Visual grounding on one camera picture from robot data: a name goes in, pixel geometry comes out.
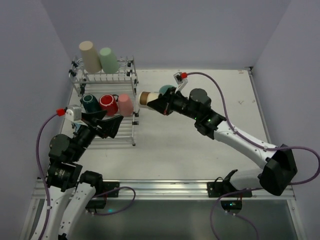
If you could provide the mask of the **sage green mug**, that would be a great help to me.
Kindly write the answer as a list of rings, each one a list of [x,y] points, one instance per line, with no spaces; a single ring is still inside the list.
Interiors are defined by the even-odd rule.
[[[159,89],[159,95],[163,96],[163,94],[167,91],[167,90],[176,90],[176,87],[173,85],[163,85],[160,89]]]

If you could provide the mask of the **dark green mug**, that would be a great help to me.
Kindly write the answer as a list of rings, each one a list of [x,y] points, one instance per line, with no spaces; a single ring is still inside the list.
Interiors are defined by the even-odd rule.
[[[80,102],[82,103],[86,113],[95,113],[101,110],[97,98],[92,94],[85,94],[80,99]]]

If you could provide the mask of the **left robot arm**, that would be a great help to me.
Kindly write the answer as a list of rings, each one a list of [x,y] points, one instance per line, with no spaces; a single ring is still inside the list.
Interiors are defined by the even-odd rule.
[[[69,137],[54,136],[49,143],[49,168],[41,174],[45,201],[32,235],[33,240],[68,240],[91,198],[102,189],[103,178],[93,171],[82,172],[77,162],[95,137],[114,138],[123,121],[122,115],[105,118],[106,111],[83,113],[59,109],[58,116],[78,124]]]

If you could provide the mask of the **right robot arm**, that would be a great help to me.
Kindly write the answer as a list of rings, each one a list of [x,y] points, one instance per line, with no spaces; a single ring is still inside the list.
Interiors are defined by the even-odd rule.
[[[194,119],[197,131],[212,140],[224,143],[252,160],[257,169],[232,170],[224,179],[224,192],[262,188],[274,196],[280,196],[298,172],[291,150],[278,150],[275,145],[257,145],[260,140],[236,129],[227,119],[211,108],[212,100],[201,88],[193,89],[185,97],[174,87],[165,94],[159,92],[142,93],[141,106],[168,116],[173,112]]]

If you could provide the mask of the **light blue patterned cup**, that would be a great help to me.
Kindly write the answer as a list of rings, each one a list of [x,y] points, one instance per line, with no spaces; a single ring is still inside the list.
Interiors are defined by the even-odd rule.
[[[71,123],[72,129],[77,132],[81,126],[86,126],[85,123],[83,123],[82,121],[77,121],[77,122],[72,122]]]

